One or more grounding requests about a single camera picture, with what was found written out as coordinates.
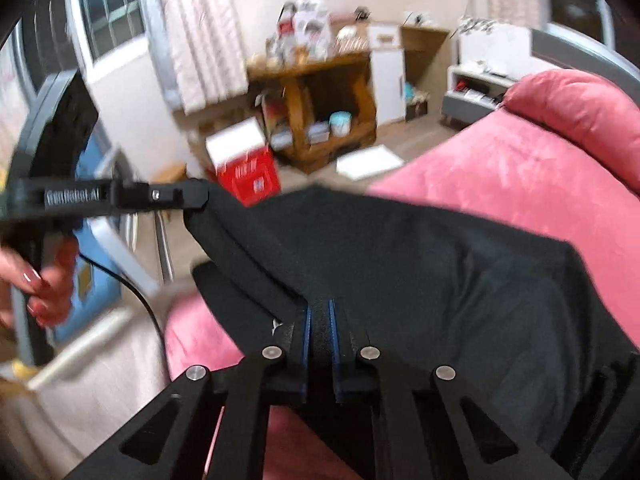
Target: blue panel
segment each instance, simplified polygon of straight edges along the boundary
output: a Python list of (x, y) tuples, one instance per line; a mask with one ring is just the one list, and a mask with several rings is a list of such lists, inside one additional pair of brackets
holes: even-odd
[[(76, 169), (77, 178), (93, 178), (95, 170), (97, 170), (104, 153), (100, 150), (98, 143), (92, 136), (84, 153), (80, 156), (78, 167)], [(120, 225), (120, 218), (112, 218), (111, 221), (116, 227)], [(76, 237), (80, 243), (80, 251), (92, 260), (104, 265), (113, 272), (120, 273), (120, 270), (109, 259), (107, 254), (98, 245), (97, 240), (91, 234), (89, 226), (86, 222), (82, 225), (82, 229), (76, 231)], [(78, 258), (78, 271), (87, 264), (84, 260)], [(108, 276), (100, 269), (91, 269), (92, 286), (84, 295), (84, 298), (78, 296), (78, 272), (75, 276), (75, 291), (72, 298), (72, 311), (69, 318), (54, 330), (54, 338), (56, 342), (62, 343), (73, 337), (76, 333), (87, 326), (92, 319), (103, 312), (114, 302), (120, 299), (120, 283)]]

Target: window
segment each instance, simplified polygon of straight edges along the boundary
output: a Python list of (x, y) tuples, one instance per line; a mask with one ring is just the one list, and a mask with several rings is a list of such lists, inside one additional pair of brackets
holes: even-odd
[(551, 0), (551, 21), (606, 44), (640, 67), (638, 31), (621, 20), (604, 0)]
[(139, 0), (80, 0), (94, 61), (145, 31)]
[(78, 68), (65, 0), (34, 0), (21, 27), (24, 62), (36, 92), (48, 75)]

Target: white cabinet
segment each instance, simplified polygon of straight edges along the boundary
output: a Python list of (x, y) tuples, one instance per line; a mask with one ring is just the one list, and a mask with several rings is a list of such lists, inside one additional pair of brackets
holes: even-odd
[(404, 50), (372, 51), (371, 79), (378, 126), (404, 120)]

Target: window frame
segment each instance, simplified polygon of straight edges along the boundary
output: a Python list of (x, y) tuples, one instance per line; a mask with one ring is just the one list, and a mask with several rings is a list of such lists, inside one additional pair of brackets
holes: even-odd
[[(585, 36), (585, 34), (580, 30), (571, 28), (563, 23), (554, 22), (552, 20), (552, 15), (551, 15), (552, 0), (542, 0), (542, 1), (543, 1), (544, 11), (545, 11), (544, 13), (546, 14), (545, 16), (546, 22), (542, 24), (542, 30), (549, 32), (551, 34), (556, 34), (558, 33), (559, 30), (562, 30), (564, 28), (568, 30), (573, 30), (575, 32), (578, 32), (580, 35)], [(611, 12), (611, 8), (609, 7), (609, 4), (606, 2), (606, 0), (595, 0), (595, 2), (596, 2), (596, 12), (600, 17), (600, 27), (602, 29), (602, 41), (595, 40), (593, 38), (591, 39), (596, 43), (599, 43), (600, 45), (605, 46), (610, 51), (616, 52), (616, 34), (614, 30), (613, 15)], [(558, 29), (553, 26), (549, 27), (548, 25), (557, 25), (561, 28)]]
[[(89, 46), (89, 38), (86, 34), (86, 28), (84, 26), (84, 14), (82, 13), (81, 0), (66, 0), (67, 3), (67, 23), (69, 24), (72, 41), (76, 50), (76, 56), (78, 60), (82, 60), (80, 63), (82, 73), (88, 84), (94, 83), (107, 74), (127, 63), (135, 60), (136, 58), (144, 55), (148, 52), (148, 39), (145, 23), (144, 33), (138, 35), (132, 40), (117, 46), (113, 50), (109, 51), (104, 56), (94, 60), (94, 56)], [(142, 20), (145, 21), (144, 12), (141, 12)]]

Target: metal ring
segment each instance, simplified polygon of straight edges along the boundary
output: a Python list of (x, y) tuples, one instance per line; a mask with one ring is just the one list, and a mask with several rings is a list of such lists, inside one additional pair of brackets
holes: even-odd
[(192, 381), (199, 381), (207, 375), (207, 369), (201, 365), (193, 365), (187, 369), (187, 377)]
[(279, 346), (267, 346), (262, 349), (262, 357), (265, 359), (277, 359), (282, 355), (282, 348)]
[(456, 371), (450, 366), (439, 366), (436, 368), (436, 377), (443, 381), (451, 381), (456, 377)]
[(380, 357), (380, 350), (378, 350), (375, 346), (365, 346), (362, 350), (360, 350), (360, 355), (363, 359), (373, 361)]

